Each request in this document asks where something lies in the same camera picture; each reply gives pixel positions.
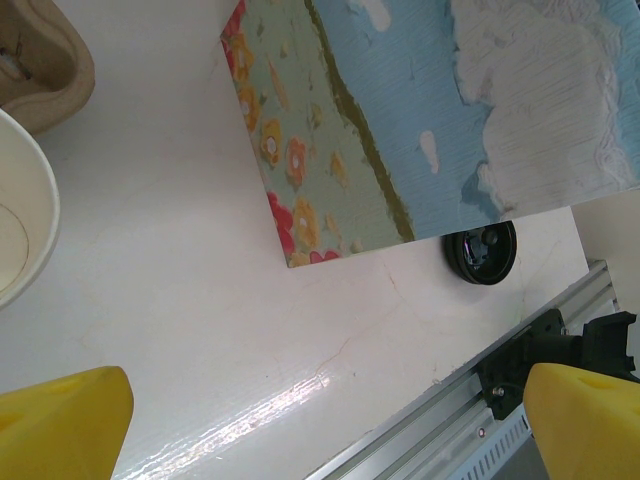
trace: red flower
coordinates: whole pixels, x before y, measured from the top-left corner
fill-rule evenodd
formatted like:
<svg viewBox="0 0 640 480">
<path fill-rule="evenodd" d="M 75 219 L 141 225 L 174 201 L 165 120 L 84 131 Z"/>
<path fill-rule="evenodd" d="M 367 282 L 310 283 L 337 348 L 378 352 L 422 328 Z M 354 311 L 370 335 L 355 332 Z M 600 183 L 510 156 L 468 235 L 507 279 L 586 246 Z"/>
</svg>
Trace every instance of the red flower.
<svg viewBox="0 0 640 480">
<path fill-rule="evenodd" d="M 278 229 L 278 236 L 280 237 L 280 243 L 282 244 L 282 250 L 285 255 L 291 255 L 296 246 L 293 243 L 293 236 L 291 235 L 291 229 L 293 228 L 293 215 L 287 209 L 278 203 L 278 196 L 273 193 L 267 193 L 269 199 L 269 206 L 271 207 L 271 213 L 276 221 L 276 228 Z"/>
<path fill-rule="evenodd" d="M 227 57 L 227 63 L 229 64 L 229 70 L 233 72 L 233 67 L 235 65 L 235 60 L 233 59 L 233 50 L 231 50 L 231 45 L 224 38 L 222 39 L 222 48 L 224 49 L 224 55 Z"/>
<path fill-rule="evenodd" d="M 311 252 L 309 254 L 309 261 L 313 265 L 314 263 L 322 263 L 328 262 L 329 260 L 335 260 L 336 258 L 340 258 L 340 254 L 338 252 L 334 252 L 333 250 L 327 250 L 324 253 L 324 257 L 321 253 Z"/>
<path fill-rule="evenodd" d="M 238 3 L 238 6 L 231 14 L 231 18 L 229 19 L 227 26 L 224 27 L 222 34 L 226 38 L 231 38 L 240 31 L 240 22 L 242 21 L 242 16 L 247 11 L 247 6 L 244 2 L 245 0 L 240 0 L 240 3 Z"/>
</svg>

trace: canvas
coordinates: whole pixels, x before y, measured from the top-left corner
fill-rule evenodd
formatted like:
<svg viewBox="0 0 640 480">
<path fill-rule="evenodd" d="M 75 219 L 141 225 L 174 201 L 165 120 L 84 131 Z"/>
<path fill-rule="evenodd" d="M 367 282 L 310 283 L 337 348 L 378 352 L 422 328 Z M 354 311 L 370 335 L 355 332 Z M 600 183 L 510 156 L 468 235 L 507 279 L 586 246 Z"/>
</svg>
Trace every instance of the canvas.
<svg viewBox="0 0 640 480">
<path fill-rule="evenodd" d="M 289 266 L 639 183 L 633 0 L 243 0 L 222 42 Z"/>
</svg>

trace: green painted stripe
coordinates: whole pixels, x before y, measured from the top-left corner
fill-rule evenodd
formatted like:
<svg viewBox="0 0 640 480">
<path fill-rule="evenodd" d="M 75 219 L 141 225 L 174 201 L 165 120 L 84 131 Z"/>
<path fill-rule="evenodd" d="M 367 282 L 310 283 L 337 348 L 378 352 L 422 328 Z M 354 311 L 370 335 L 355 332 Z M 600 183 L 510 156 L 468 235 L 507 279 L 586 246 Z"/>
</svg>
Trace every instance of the green painted stripe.
<svg viewBox="0 0 640 480">
<path fill-rule="evenodd" d="M 304 0 L 304 4 L 311 16 L 311 22 L 316 28 L 316 33 L 318 34 L 320 44 L 322 45 L 321 53 L 327 65 L 327 78 L 329 80 L 329 85 L 331 86 L 333 100 L 335 101 L 340 114 L 347 118 L 358 130 L 360 140 L 362 141 L 362 148 L 364 149 L 369 165 L 373 169 L 378 185 L 384 194 L 389 213 L 396 224 L 398 234 L 403 241 L 412 242 L 415 240 L 415 234 L 411 227 L 411 218 L 409 217 L 407 207 L 393 188 L 391 176 L 389 175 L 384 163 L 382 163 L 380 152 L 378 152 L 375 140 L 373 139 L 371 130 L 369 130 L 369 125 L 367 124 L 367 119 L 365 118 L 362 109 L 353 98 L 353 95 L 351 95 L 351 92 L 347 89 L 342 77 L 340 77 L 340 72 L 338 71 L 338 66 L 336 65 L 336 61 L 331 53 L 329 39 L 327 38 L 327 33 L 322 25 L 320 15 L 318 15 L 318 11 L 313 5 L 312 0 Z"/>
</svg>

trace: black lens cap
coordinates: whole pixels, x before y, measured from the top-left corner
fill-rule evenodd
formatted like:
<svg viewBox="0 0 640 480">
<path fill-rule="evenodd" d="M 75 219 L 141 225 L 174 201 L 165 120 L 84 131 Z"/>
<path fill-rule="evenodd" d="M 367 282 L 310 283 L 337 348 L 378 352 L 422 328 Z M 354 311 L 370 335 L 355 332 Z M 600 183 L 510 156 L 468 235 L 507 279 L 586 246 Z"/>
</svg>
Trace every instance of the black lens cap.
<svg viewBox="0 0 640 480">
<path fill-rule="evenodd" d="M 446 235 L 444 252 L 462 279 L 476 285 L 495 285 L 511 271 L 517 244 L 513 222 L 503 222 Z"/>
</svg>

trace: orange flower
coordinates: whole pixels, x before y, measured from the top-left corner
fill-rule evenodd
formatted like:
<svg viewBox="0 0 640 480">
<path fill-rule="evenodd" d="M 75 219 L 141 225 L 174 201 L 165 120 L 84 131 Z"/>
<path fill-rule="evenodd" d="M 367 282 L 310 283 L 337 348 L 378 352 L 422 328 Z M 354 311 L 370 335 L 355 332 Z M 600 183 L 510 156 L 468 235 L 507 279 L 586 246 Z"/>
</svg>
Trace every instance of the orange flower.
<svg viewBox="0 0 640 480">
<path fill-rule="evenodd" d="M 287 146 L 287 175 L 296 187 L 302 185 L 307 174 L 307 146 L 298 137 L 292 137 Z"/>
<path fill-rule="evenodd" d="M 293 208 L 293 227 L 298 239 L 308 248 L 320 245 L 320 227 L 316 212 L 304 197 L 298 197 Z"/>
<path fill-rule="evenodd" d="M 256 91 L 253 87 L 245 86 L 238 91 L 238 100 L 240 100 L 240 109 L 244 115 L 244 122 L 247 124 L 249 132 L 253 133 L 260 117 L 260 104 L 256 98 Z"/>
<path fill-rule="evenodd" d="M 272 118 L 262 125 L 262 141 L 260 149 L 265 160 L 275 167 L 280 161 L 280 144 L 282 143 L 282 132 L 280 130 L 280 122 L 276 118 Z"/>
<path fill-rule="evenodd" d="M 253 53 L 247 46 L 244 33 L 238 33 L 229 40 L 233 54 L 231 74 L 236 82 L 243 83 L 249 79 L 249 70 L 253 66 Z"/>
<path fill-rule="evenodd" d="M 342 156 L 338 152 L 331 154 L 331 175 L 333 175 L 342 188 L 349 186 L 349 177 L 347 176 L 347 167 L 342 161 Z"/>
<path fill-rule="evenodd" d="M 327 225 L 327 228 L 329 229 L 329 231 L 333 233 L 338 238 L 338 240 L 342 240 L 342 233 L 340 233 L 340 227 L 338 227 L 338 222 L 336 222 L 336 219 L 333 218 L 333 215 L 331 215 L 331 213 L 327 213 L 324 216 L 324 222 Z"/>
<path fill-rule="evenodd" d="M 306 253 L 293 252 L 289 257 L 289 267 L 303 267 L 311 264 L 311 259 Z"/>
<path fill-rule="evenodd" d="M 271 81 L 273 82 L 273 87 L 276 90 L 276 96 L 278 97 L 278 101 L 284 110 L 289 111 L 289 97 L 287 96 L 287 91 L 284 89 L 284 84 L 280 77 L 278 76 L 278 72 L 276 71 L 276 67 L 271 63 L 269 57 L 267 57 L 267 61 L 269 62 L 269 73 L 271 74 Z"/>
</svg>

